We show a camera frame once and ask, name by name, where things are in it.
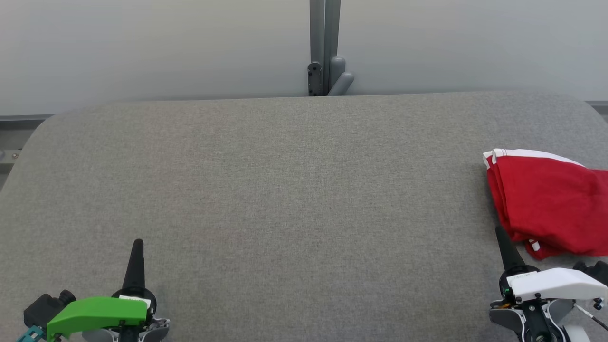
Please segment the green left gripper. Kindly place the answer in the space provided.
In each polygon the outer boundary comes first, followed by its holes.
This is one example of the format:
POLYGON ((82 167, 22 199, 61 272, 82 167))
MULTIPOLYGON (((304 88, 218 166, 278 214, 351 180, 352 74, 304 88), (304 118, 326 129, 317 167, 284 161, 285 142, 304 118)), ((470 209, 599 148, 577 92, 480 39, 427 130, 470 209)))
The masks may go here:
POLYGON ((144 287, 144 241, 135 239, 123 288, 110 297, 87 297, 68 304, 47 324, 47 340, 58 342, 74 333, 109 329, 119 334, 120 342, 136 342, 157 309, 156 297, 144 287))

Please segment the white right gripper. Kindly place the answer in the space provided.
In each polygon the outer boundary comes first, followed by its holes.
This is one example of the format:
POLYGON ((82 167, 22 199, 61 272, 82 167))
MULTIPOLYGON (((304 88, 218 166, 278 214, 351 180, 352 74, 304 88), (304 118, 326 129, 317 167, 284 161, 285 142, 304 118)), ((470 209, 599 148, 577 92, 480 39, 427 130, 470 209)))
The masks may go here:
MULTIPOLYGON (((514 246, 508 232, 495 227, 497 243, 505 272, 513 272, 525 266, 523 258, 514 246)), ((544 271, 528 271, 509 275, 500 281, 503 297, 522 303, 541 299, 592 300, 607 297, 607 286, 579 270, 552 268, 544 271)))

